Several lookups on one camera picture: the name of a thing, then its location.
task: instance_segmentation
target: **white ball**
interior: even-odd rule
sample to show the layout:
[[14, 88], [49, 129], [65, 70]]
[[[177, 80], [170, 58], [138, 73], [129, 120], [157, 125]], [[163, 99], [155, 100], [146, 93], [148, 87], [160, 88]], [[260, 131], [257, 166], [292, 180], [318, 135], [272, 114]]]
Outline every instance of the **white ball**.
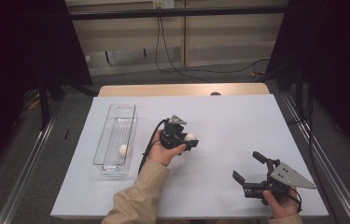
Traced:
[[184, 138], [186, 141], [197, 140], [197, 137], [193, 133], [188, 133]]
[[123, 156], [123, 157], [126, 156], [127, 147], [128, 147], [128, 145], [121, 145], [121, 146], [119, 147], [119, 154], [120, 154], [121, 156]]

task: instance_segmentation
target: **gray floor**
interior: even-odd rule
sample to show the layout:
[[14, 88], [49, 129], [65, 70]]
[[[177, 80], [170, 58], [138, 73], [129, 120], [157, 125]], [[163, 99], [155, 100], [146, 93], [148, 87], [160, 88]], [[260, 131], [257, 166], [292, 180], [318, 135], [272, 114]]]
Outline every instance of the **gray floor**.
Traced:
[[[204, 66], [202, 69], [217, 71], [233, 71], [245, 67], [247, 64], [227, 64]], [[257, 71], [265, 69], [266, 62], [255, 66]], [[187, 75], [196, 76], [209, 82], [248, 82], [253, 77], [250, 72], [253, 67], [238, 73], [205, 73], [205, 72], [183, 72]], [[179, 75], [178, 73], [163, 73], [157, 70], [125, 73], [110, 76], [93, 77], [94, 89], [106, 84], [159, 84], [159, 83], [197, 83], [202, 82], [199, 79]], [[286, 120], [291, 120], [292, 115], [289, 112], [285, 102], [284, 95], [293, 95], [292, 91], [279, 92], [275, 87], [275, 81], [266, 83], [274, 94]], [[67, 92], [66, 99], [61, 102], [49, 101], [50, 108], [58, 108], [58, 118], [51, 130], [49, 139], [41, 152], [37, 166], [33, 170], [33, 176], [27, 185], [27, 190], [21, 197], [17, 212], [12, 218], [12, 223], [99, 223], [99, 220], [79, 220], [64, 221], [58, 218], [50, 217], [49, 213], [59, 192], [61, 183], [64, 179], [68, 164], [73, 156], [77, 145], [77, 140], [83, 128], [83, 123], [88, 115], [92, 98], [80, 94], [68, 87], [63, 87]], [[315, 136], [334, 166], [338, 176], [350, 192], [350, 139], [342, 133], [338, 133], [335, 128], [335, 121], [325, 110], [318, 99], [314, 99], [315, 109], [313, 114], [313, 127]], [[0, 156], [0, 211], [6, 202], [9, 193], [12, 191], [16, 181], [28, 160], [35, 141], [40, 134], [41, 115], [39, 107], [34, 110], [23, 111], [17, 125], [13, 128], [11, 136], [7, 140], [7, 146]], [[294, 124], [288, 126], [294, 136], [300, 152], [308, 165], [311, 174], [317, 177], [313, 169], [307, 141], [302, 135], [300, 128]], [[330, 182], [320, 166], [317, 164], [317, 171], [321, 177], [321, 183], [318, 184], [319, 192], [324, 199], [329, 217], [305, 218], [304, 223], [350, 223], [350, 217], [347, 215], [341, 202], [337, 197], [337, 192], [333, 189]]]

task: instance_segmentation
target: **clear plastic container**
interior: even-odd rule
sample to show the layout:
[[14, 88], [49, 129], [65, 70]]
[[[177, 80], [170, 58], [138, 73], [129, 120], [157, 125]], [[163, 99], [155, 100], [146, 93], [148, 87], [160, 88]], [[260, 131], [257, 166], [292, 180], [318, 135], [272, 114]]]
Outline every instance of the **clear plastic container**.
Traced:
[[102, 175], [127, 175], [131, 165], [137, 116], [135, 105], [111, 105], [93, 163]]

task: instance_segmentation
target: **wire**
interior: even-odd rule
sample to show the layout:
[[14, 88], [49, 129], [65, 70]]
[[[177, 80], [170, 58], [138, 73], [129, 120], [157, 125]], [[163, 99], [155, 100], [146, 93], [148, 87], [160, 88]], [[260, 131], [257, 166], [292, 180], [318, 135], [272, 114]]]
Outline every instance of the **wire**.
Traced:
[[[174, 71], [172, 72], [168, 72], [168, 71], [164, 71], [162, 69], [160, 69], [160, 67], [158, 66], [158, 57], [157, 57], [157, 54], [158, 54], [158, 45], [160, 44], [160, 32], [161, 32], [161, 27], [162, 27], [162, 38], [163, 38], [163, 43], [165, 45], [165, 50], [166, 50], [166, 55], [168, 57], [168, 60], [169, 60], [169, 64], [174, 68]], [[175, 68], [175, 66], [173, 65], [172, 63], [172, 60], [171, 60], [171, 57], [169, 56], [169, 52], [168, 52], [168, 47], [166, 45], [166, 39], [165, 39], [165, 34], [163, 32], [163, 24], [162, 24], [162, 18], [161, 17], [158, 17], [158, 37], [157, 37], [157, 47], [155, 49], [155, 64], [157, 65], [157, 68], [164, 72], [164, 73], [173, 73], [173, 72], [177, 72], [178, 74], [182, 75], [182, 76], [185, 76], [185, 77], [192, 77], [192, 78], [196, 78], [196, 79], [199, 79], [200, 81], [203, 81], [203, 82], [207, 82], [207, 83], [210, 83], [210, 81], [208, 80], [205, 80], [203, 78], [200, 78], [200, 77], [195, 77], [195, 76], [191, 76], [191, 75], [188, 75], [188, 74], [184, 74], [182, 72], [180, 72], [179, 70], [177, 70]]]
[[256, 78], [256, 67], [254, 66], [254, 64], [252, 64], [253, 65], [253, 74], [254, 74], [254, 76], [249, 80], [249, 82], [253, 82], [253, 80]]
[[[162, 70], [159, 66], [158, 66], [158, 46], [160, 44], [160, 34], [162, 34], [162, 39], [163, 39], [163, 43], [164, 43], [164, 46], [165, 46], [165, 51], [166, 51], [166, 55], [168, 57], [168, 60], [169, 60], [169, 63], [170, 65], [172, 66], [172, 68], [174, 69], [174, 71], [165, 71], [165, 70]], [[259, 59], [255, 62], [253, 62], [252, 64], [250, 64], [249, 66], [247, 67], [244, 67], [244, 68], [241, 68], [241, 69], [237, 69], [237, 70], [233, 70], [233, 71], [214, 71], [214, 70], [205, 70], [205, 69], [178, 69], [178, 68], [175, 68], [175, 66], [173, 65], [172, 63], [172, 60], [169, 56], [169, 51], [168, 51], [168, 47], [167, 47], [167, 44], [166, 44], [166, 38], [165, 38], [165, 33], [164, 33], [164, 30], [163, 30], [163, 23], [162, 23], [162, 18], [159, 17], [158, 18], [158, 35], [157, 35], [157, 47], [155, 49], [155, 64], [157, 66], [157, 68], [164, 72], [164, 73], [178, 73], [182, 76], [185, 76], [185, 77], [193, 77], [193, 78], [196, 78], [196, 79], [199, 79], [201, 81], [204, 81], [204, 82], [207, 82], [207, 83], [210, 83], [210, 81], [208, 80], [205, 80], [203, 78], [199, 78], [199, 77], [194, 77], [194, 76], [191, 76], [191, 75], [188, 75], [188, 74], [184, 74], [182, 72], [205, 72], [205, 73], [219, 73], [219, 74], [231, 74], [231, 73], [237, 73], [237, 72], [242, 72], [250, 67], [253, 67], [259, 63], [259, 62], [265, 62], [265, 61], [269, 61], [269, 59]]]
[[[316, 168], [316, 164], [315, 164], [315, 160], [314, 160], [314, 152], [313, 152], [313, 136], [314, 136], [314, 132], [313, 132], [313, 123], [312, 123], [312, 113], [313, 113], [313, 109], [314, 109], [314, 103], [313, 103], [313, 92], [311, 91], [311, 86], [309, 86], [309, 90], [308, 90], [308, 112], [309, 112], [309, 136], [308, 136], [308, 149], [309, 149], [309, 156], [311, 158], [311, 162], [312, 162], [312, 166], [314, 167], [314, 171], [316, 174], [316, 178], [317, 181], [319, 183], [322, 183], [321, 178], [320, 178], [320, 174], [317, 171]], [[338, 221], [337, 216], [334, 213], [334, 210], [332, 209], [332, 205], [331, 205], [331, 201], [329, 199], [329, 196], [326, 192], [326, 189], [323, 187], [323, 184], [320, 185], [320, 188], [322, 189], [322, 192], [324, 194], [324, 196], [326, 197], [326, 200], [328, 202], [329, 205], [329, 209], [331, 210], [332, 215], [334, 216], [335, 219], [335, 223], [340, 223]]]
[[314, 102], [313, 102], [313, 95], [312, 95], [310, 86], [311, 85], [309, 85], [309, 89], [308, 89], [308, 102], [305, 108], [303, 109], [303, 113], [306, 114], [306, 116], [303, 116], [303, 118], [302, 116], [297, 116], [296, 118], [289, 120], [287, 122], [287, 125], [303, 123], [311, 119], [312, 112], [314, 111]]
[[146, 147], [146, 151], [145, 153], [143, 153], [143, 158], [142, 158], [142, 161], [140, 162], [140, 166], [139, 166], [139, 171], [137, 172], [138, 174], [140, 174], [140, 171], [142, 170], [142, 167], [143, 165], [145, 164], [146, 160], [147, 160], [147, 156], [148, 156], [148, 153], [149, 151], [151, 150], [152, 146], [154, 144], [156, 144], [158, 141], [155, 141], [154, 143], [151, 143], [152, 140], [154, 139], [154, 136], [155, 136], [155, 133], [157, 132], [157, 130], [160, 128], [160, 126], [163, 124], [163, 123], [166, 123], [168, 122], [169, 120], [168, 119], [163, 119], [160, 121], [160, 123], [158, 123], [157, 127], [155, 128], [154, 132], [152, 133], [151, 135], [151, 138], [150, 140], [148, 141], [148, 145]]
[[301, 198], [301, 195], [296, 191], [296, 190], [294, 190], [294, 188], [290, 188], [291, 190], [293, 190], [293, 191], [295, 191], [296, 193], [297, 193], [297, 195], [298, 195], [298, 198], [299, 198], [299, 200], [298, 199], [296, 199], [296, 198], [294, 198], [293, 196], [291, 196], [291, 195], [287, 195], [291, 200], [293, 200], [293, 201], [295, 201], [298, 205], [299, 205], [299, 207], [298, 207], [298, 209], [297, 209], [297, 211], [298, 211], [298, 213], [300, 212], [300, 211], [302, 211], [302, 198]]
[[258, 79], [254, 80], [254, 82], [266, 82], [270, 79], [276, 78], [278, 73], [283, 73], [285, 69], [289, 68], [293, 62], [293, 58], [290, 56], [286, 56], [283, 63], [281, 65], [276, 66], [273, 70], [268, 71], [265, 76], [259, 77]]
[[105, 51], [105, 61], [108, 63], [108, 65], [112, 65], [110, 60], [108, 59], [108, 53]]

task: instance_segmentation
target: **hand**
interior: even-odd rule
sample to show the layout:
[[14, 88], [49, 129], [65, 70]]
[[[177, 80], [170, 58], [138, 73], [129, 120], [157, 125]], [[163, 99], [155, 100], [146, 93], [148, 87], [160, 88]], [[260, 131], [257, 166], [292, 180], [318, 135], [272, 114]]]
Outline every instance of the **hand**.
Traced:
[[181, 154], [186, 149], [186, 144], [182, 144], [178, 147], [172, 149], [166, 149], [161, 145], [160, 142], [160, 133], [162, 130], [158, 130], [152, 140], [153, 146], [151, 147], [150, 152], [148, 153], [148, 158], [159, 162], [164, 166], [168, 166], [171, 163], [171, 160], [176, 155]]
[[[298, 204], [288, 198], [288, 196], [285, 196], [280, 202], [278, 202], [270, 191], [264, 190], [262, 194], [273, 210], [273, 219], [290, 217], [298, 213]], [[297, 198], [296, 188], [292, 187], [292, 189], [288, 191], [288, 194], [293, 198]]]

